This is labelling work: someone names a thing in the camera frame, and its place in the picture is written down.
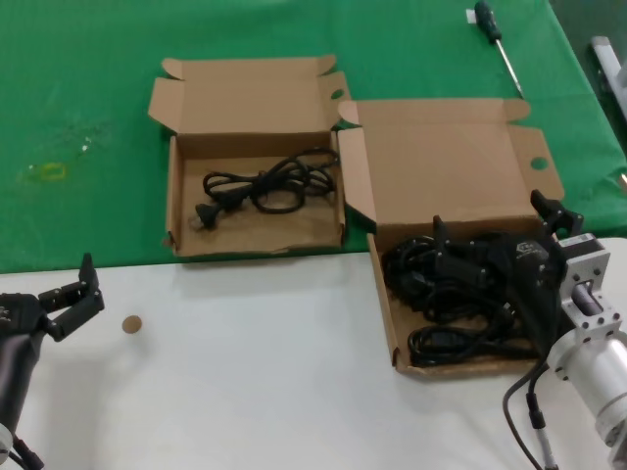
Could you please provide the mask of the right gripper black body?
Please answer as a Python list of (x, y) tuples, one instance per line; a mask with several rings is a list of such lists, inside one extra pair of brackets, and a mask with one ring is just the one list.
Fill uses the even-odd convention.
[(506, 283), (523, 328), (540, 356), (556, 342), (562, 322), (559, 282), (565, 261), (554, 235), (492, 232), (481, 237), (486, 260)]

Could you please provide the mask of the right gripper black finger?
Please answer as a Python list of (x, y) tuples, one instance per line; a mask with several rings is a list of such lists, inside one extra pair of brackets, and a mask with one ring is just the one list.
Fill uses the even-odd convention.
[(439, 215), (433, 217), (434, 269), (438, 275), (463, 283), (483, 283), (484, 268), (473, 242), (455, 242)]
[(530, 195), (530, 203), (542, 220), (541, 230), (544, 235), (557, 236), (562, 232), (570, 237), (582, 233), (584, 217), (566, 209), (560, 200), (548, 199), (540, 190), (534, 189)]

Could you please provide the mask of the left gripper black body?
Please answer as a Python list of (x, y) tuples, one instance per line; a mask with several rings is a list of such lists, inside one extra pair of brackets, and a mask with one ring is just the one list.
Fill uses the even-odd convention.
[(45, 334), (47, 312), (33, 294), (1, 295), (1, 338)]

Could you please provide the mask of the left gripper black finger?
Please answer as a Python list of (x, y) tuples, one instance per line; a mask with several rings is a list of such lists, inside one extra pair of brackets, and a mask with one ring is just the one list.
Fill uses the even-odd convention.
[(92, 256), (84, 254), (76, 282), (44, 292), (38, 301), (44, 310), (42, 329), (56, 342), (65, 340), (102, 311), (104, 299)]

